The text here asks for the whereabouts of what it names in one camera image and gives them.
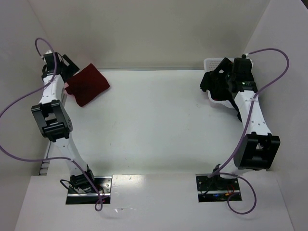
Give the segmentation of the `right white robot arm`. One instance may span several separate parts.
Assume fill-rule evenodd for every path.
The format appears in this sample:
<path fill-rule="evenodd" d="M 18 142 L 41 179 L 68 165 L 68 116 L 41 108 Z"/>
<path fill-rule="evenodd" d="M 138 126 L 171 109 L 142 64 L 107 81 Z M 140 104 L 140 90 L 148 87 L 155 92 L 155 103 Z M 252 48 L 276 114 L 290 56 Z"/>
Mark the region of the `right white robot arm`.
<path fill-rule="evenodd" d="M 222 170 L 226 170 L 226 178 L 235 178 L 249 171 L 268 170 L 279 149 L 280 138 L 268 128 L 260 108 L 252 67 L 252 61 L 242 55 L 233 61 L 224 58 L 214 71 L 216 74 L 223 70 L 227 92 L 244 130 L 231 156 L 210 177 L 222 175 Z"/>

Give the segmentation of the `white plastic basket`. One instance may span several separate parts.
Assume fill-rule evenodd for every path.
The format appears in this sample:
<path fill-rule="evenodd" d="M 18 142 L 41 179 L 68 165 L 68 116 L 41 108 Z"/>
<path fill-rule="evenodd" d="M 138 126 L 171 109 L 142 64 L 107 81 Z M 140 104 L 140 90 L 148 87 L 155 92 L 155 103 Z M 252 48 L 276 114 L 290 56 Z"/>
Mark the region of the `white plastic basket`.
<path fill-rule="evenodd" d="M 205 70 L 205 72 L 214 71 L 217 68 L 217 66 L 221 63 L 222 60 L 223 60 L 223 58 L 206 58 L 206 59 L 204 59 L 204 70 Z M 211 96 L 210 91 L 207 94 L 208 94 L 209 100 L 212 103 L 220 104 L 220 105 L 223 105 L 223 106 L 225 106 L 227 108 L 231 108 L 231 109 L 234 108 L 229 101 L 216 101 L 216 100 L 214 100 Z"/>

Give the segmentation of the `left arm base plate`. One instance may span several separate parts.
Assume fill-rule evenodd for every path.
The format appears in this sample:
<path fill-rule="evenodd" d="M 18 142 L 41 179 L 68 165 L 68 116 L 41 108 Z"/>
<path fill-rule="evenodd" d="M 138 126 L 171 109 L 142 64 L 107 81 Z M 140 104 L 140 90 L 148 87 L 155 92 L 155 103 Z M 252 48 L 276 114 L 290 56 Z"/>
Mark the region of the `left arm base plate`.
<path fill-rule="evenodd" d="M 91 187 L 86 192 L 81 188 L 74 187 L 66 180 L 62 182 L 67 184 L 65 186 L 67 189 L 66 205 L 94 205 L 99 200 L 98 194 Z M 94 185 L 103 197 L 103 204 L 110 204 L 112 176 L 96 176 L 94 177 Z"/>

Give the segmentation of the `dark red t shirt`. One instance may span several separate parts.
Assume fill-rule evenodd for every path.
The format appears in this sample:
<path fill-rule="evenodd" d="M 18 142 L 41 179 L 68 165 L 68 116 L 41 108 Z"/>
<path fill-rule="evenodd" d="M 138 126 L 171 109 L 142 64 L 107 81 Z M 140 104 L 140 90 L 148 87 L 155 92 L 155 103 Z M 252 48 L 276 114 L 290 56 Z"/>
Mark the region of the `dark red t shirt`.
<path fill-rule="evenodd" d="M 67 84 L 67 92 L 75 98 L 80 107 L 84 107 L 110 88 L 107 79 L 93 64 L 67 80 Z"/>

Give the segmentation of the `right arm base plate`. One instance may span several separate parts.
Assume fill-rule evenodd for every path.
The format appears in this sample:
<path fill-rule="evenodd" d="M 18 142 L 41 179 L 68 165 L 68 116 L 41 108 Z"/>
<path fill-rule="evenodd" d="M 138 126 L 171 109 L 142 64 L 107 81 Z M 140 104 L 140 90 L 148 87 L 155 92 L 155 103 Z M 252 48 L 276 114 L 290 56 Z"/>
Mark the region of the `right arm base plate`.
<path fill-rule="evenodd" d="M 225 179 L 221 176 L 208 177 L 208 174 L 196 174 L 196 187 L 198 191 L 198 201 L 205 202 L 226 202 L 241 201 L 241 193 L 238 180 Z"/>

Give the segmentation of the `pink folded t shirt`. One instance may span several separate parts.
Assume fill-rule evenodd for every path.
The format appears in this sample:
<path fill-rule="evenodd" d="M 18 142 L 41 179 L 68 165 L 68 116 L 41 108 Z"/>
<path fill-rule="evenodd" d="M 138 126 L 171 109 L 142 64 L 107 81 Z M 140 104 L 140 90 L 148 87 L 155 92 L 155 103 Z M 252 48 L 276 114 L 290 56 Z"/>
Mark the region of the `pink folded t shirt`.
<path fill-rule="evenodd" d="M 67 88 L 69 87 L 69 85 L 67 83 L 64 84 L 64 90 L 63 90 L 63 94 L 64 95 L 69 95 L 69 93 L 67 92 Z"/>

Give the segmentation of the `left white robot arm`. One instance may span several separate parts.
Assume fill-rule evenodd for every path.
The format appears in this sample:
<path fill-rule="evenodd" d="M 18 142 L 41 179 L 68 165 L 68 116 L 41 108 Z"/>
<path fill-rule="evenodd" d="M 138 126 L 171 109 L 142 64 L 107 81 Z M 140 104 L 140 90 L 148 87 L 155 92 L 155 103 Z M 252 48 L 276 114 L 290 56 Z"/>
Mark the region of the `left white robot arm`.
<path fill-rule="evenodd" d="M 93 192 L 93 173 L 74 144 L 73 124 L 62 104 L 64 84 L 79 68 L 67 55 L 51 51 L 43 55 L 43 60 L 46 64 L 42 69 L 42 80 L 46 87 L 39 103 L 31 107 L 32 115 L 42 136 L 53 142 L 66 158 L 73 190 Z"/>

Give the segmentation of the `black t shirt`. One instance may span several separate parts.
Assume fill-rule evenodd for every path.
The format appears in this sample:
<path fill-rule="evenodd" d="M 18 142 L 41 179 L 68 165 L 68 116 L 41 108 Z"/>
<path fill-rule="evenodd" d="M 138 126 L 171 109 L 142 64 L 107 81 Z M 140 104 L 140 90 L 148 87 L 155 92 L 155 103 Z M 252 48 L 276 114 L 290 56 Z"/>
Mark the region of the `black t shirt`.
<path fill-rule="evenodd" d="M 207 92 L 208 98 L 212 103 L 235 109 L 238 119 L 242 122 L 238 106 L 235 104 L 232 94 L 228 90 L 224 73 L 216 71 L 205 72 L 200 83 L 200 89 L 203 92 Z"/>

